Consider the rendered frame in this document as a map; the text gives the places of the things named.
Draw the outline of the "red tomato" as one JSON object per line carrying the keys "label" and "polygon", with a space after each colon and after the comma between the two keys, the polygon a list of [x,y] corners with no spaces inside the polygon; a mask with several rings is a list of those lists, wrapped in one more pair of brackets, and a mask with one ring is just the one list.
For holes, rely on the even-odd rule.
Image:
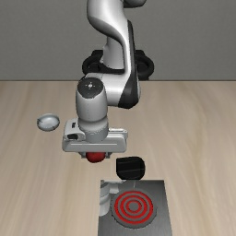
{"label": "red tomato", "polygon": [[86,158],[90,163],[98,163],[105,159],[104,152],[87,152]]}

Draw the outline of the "white bowl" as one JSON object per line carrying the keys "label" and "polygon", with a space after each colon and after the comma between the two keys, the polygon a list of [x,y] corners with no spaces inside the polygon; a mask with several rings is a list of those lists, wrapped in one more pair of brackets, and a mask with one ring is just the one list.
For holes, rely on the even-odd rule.
{"label": "white bowl", "polygon": [[52,113],[45,113],[37,119],[37,126],[44,132],[55,130],[60,124],[59,117]]}

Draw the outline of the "grey stove plate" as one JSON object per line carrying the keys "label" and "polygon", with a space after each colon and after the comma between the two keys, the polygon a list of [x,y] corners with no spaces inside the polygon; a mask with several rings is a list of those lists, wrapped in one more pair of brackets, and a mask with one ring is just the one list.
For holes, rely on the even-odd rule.
{"label": "grey stove plate", "polygon": [[172,236],[164,182],[101,180],[98,236]]}

